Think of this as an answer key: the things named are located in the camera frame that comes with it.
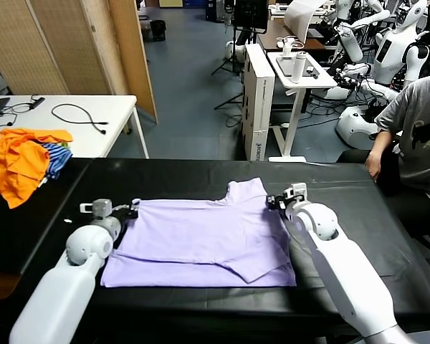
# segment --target pile of clothes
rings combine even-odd
[[[57,178],[72,156],[65,130],[3,129],[0,132],[0,194],[9,208],[23,204],[44,178]]]

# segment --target person's arm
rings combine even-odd
[[[393,138],[395,137],[389,131],[381,130],[380,133],[376,136],[376,140],[374,141],[373,149],[368,155],[366,159],[365,165],[368,170],[371,178],[376,181],[381,172],[381,156],[384,150],[389,147],[389,145],[393,142]]]
[[[376,181],[381,172],[382,153],[392,144],[395,134],[403,129],[404,118],[408,111],[413,87],[414,84],[412,83],[402,90],[374,120],[381,131],[376,136],[373,148],[365,162],[366,169],[374,181]]]

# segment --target person's hand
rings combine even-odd
[[[371,178],[376,181],[381,172],[381,154],[376,154],[371,151],[366,159],[365,166]]]

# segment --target gray t-shirt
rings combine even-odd
[[[399,145],[402,183],[430,191],[430,77],[408,85],[375,122],[393,134],[403,131]]]

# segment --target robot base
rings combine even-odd
[[[311,95],[317,95],[328,100],[345,100],[349,96],[349,92],[350,90],[336,86],[327,90],[312,90]]]
[[[336,125],[336,132],[340,138],[350,147],[357,149],[371,149],[374,141],[369,135],[378,132],[378,126],[375,123],[366,122],[361,115],[365,109],[360,106],[351,106],[341,113]]]

